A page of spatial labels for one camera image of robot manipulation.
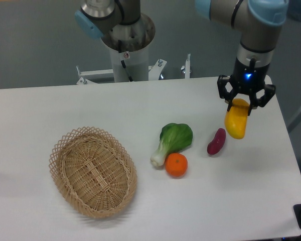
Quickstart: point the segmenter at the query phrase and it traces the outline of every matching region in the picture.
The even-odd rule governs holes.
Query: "gray floor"
[[[76,25],[79,6],[80,0],[0,2],[0,89],[73,85],[76,65],[111,68],[107,50]],[[157,28],[150,63],[167,60],[167,78],[182,77],[187,53],[193,77],[232,73],[240,33],[198,16],[194,0],[141,0],[141,8]],[[301,105],[301,23],[286,21],[268,74],[287,121]],[[301,169],[301,124],[290,137]]]

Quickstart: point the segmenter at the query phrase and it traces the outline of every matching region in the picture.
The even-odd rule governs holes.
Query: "light blue joint cap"
[[[286,19],[289,0],[249,0],[249,10],[261,22],[281,26]]]
[[[195,0],[195,8],[200,15],[210,19],[211,0]]]
[[[75,19],[80,28],[92,39],[99,39],[103,33],[81,11],[77,10]]]

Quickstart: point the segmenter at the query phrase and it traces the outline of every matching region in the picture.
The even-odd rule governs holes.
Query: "white vegetable stem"
[[[161,140],[158,149],[150,157],[150,162],[154,167],[160,167],[164,165],[166,155],[167,155],[167,150],[166,148],[163,147],[163,141]]]

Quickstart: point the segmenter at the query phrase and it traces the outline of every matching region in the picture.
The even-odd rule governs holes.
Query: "blue indicator light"
[[[245,77],[246,80],[250,80],[251,76],[252,76],[252,74],[245,74],[244,75],[244,77]]]

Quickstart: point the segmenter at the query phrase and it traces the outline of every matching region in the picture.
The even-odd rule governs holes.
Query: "orange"
[[[166,157],[166,171],[173,177],[180,177],[186,173],[187,159],[180,153],[172,153]]]

